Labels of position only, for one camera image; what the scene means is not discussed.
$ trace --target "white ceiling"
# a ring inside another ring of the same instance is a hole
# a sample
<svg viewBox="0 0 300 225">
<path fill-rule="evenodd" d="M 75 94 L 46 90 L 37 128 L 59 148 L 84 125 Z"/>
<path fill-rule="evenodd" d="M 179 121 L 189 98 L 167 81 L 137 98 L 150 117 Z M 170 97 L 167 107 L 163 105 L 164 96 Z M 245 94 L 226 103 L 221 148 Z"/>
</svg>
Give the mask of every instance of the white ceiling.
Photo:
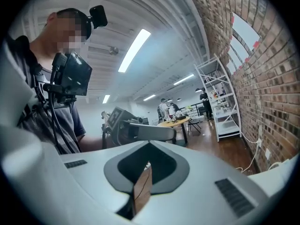
<svg viewBox="0 0 300 225">
<path fill-rule="evenodd" d="M 110 101 L 141 100 L 149 95 L 176 92 L 173 83 L 194 73 L 178 89 L 199 81 L 193 67 L 209 58 L 206 35 L 191 0 L 32 0 L 18 18 L 12 33 L 30 40 L 43 29 L 47 16 L 65 8 L 89 15 L 89 8 L 103 5 L 108 25 L 92 31 L 80 55 L 93 67 L 89 98 Z M 141 29 L 151 32 L 126 73 L 120 64 Z M 111 47 L 119 52 L 111 55 Z"/>
</svg>

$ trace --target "railing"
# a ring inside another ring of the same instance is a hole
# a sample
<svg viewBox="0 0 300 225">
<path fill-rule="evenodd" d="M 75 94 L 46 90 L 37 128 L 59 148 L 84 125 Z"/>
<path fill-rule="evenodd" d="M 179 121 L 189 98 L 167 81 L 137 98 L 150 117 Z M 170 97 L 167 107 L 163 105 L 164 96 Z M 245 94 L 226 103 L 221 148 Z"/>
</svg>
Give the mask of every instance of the railing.
<svg viewBox="0 0 300 225">
<path fill-rule="evenodd" d="M 189 117 L 191 117 L 191 118 L 199 117 L 201 115 L 200 112 L 199 112 L 199 108 L 203 108 L 203 102 L 196 103 L 196 104 L 189 105 L 189 106 L 191 106 L 192 108 L 191 109 L 186 109 L 186 107 L 182 107 L 182 108 L 180 108 L 180 110 L 183 113 L 187 113 L 189 115 Z"/>
</svg>

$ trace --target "fluorescent light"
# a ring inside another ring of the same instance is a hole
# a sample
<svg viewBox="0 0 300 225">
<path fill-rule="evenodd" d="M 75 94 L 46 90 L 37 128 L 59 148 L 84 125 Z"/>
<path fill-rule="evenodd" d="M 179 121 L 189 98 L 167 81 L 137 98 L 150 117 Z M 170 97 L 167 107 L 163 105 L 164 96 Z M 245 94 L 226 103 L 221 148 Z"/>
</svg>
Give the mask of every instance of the fluorescent light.
<svg viewBox="0 0 300 225">
<path fill-rule="evenodd" d="M 130 46 L 128 52 L 126 53 L 124 60 L 121 63 L 121 66 L 118 70 L 120 73 L 126 72 L 129 64 L 131 63 L 137 52 L 140 50 L 144 42 L 146 42 L 150 34 L 151 33 L 146 31 L 145 29 L 142 29 L 140 31 L 140 33 L 137 35 L 132 45 Z"/>
<path fill-rule="evenodd" d="M 104 99 L 103 99 L 103 102 L 102 103 L 107 103 L 107 100 L 109 99 L 109 96 L 110 95 L 105 95 Z"/>
<path fill-rule="evenodd" d="M 174 85 L 177 85 L 177 84 L 179 84 L 179 83 L 181 83 L 181 82 L 183 82 L 183 81 L 185 81 L 185 80 L 189 79 L 189 78 L 190 78 L 190 77 L 192 77 L 192 76 L 194 76 L 194 74 L 191 74 L 190 76 L 187 76 L 187 77 L 185 77 L 185 78 L 181 79 L 180 81 L 178 81 L 178 82 L 174 83 Z"/>
<path fill-rule="evenodd" d="M 153 97 L 155 97 L 155 95 L 153 94 L 153 95 L 151 95 L 150 97 L 147 97 L 147 98 L 145 98 L 144 99 L 144 101 L 147 101 L 147 100 L 149 100 L 150 98 L 153 98 Z"/>
</svg>

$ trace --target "brick wall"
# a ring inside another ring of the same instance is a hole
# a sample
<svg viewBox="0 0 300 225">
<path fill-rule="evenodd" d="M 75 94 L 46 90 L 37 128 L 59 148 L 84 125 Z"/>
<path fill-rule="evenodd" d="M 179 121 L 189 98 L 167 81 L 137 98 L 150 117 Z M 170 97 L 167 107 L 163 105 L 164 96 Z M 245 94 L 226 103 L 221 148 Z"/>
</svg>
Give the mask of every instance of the brick wall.
<svg viewBox="0 0 300 225">
<path fill-rule="evenodd" d="M 232 29 L 232 12 L 260 35 L 248 62 L 230 77 L 237 95 L 242 131 L 256 141 L 262 127 L 262 150 L 256 159 L 261 171 L 276 161 L 293 157 L 300 149 L 300 62 L 284 22 L 268 0 L 193 0 L 207 32 L 210 53 L 224 65 L 230 36 L 243 45 Z M 255 144 L 249 143 L 252 152 Z M 269 149 L 269 161 L 265 151 Z"/>
</svg>

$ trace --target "gray t-shirt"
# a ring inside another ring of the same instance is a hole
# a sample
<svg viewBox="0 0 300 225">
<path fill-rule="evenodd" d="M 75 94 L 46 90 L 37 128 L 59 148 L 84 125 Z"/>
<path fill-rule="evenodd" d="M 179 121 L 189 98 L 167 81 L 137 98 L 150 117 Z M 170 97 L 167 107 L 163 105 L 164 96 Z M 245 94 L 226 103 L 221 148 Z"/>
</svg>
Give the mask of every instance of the gray t-shirt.
<svg viewBox="0 0 300 225">
<path fill-rule="evenodd" d="M 34 76 L 30 74 L 30 66 L 38 64 L 35 55 L 29 49 L 29 41 L 26 36 L 21 36 L 16 40 L 11 37 L 7 37 L 7 44 L 9 49 L 14 56 L 17 64 L 22 69 L 26 76 L 26 83 L 33 88 L 34 87 Z M 43 69 L 41 71 L 47 80 L 50 80 L 51 72 Z M 76 106 L 73 105 L 71 111 L 70 108 L 59 108 L 55 109 L 55 114 L 59 121 L 60 127 L 66 137 L 69 145 L 72 147 L 74 152 L 79 152 L 78 149 L 78 136 L 85 134 L 84 127 L 80 121 Z M 38 107 L 37 111 L 34 112 L 29 118 L 24 120 L 19 127 L 31 131 L 43 142 L 55 144 L 55 139 L 52 129 L 50 111 L 45 111 L 41 106 Z M 67 145 L 64 143 L 59 131 L 56 126 L 56 135 L 58 143 L 60 144 L 63 153 L 71 153 Z"/>
</svg>

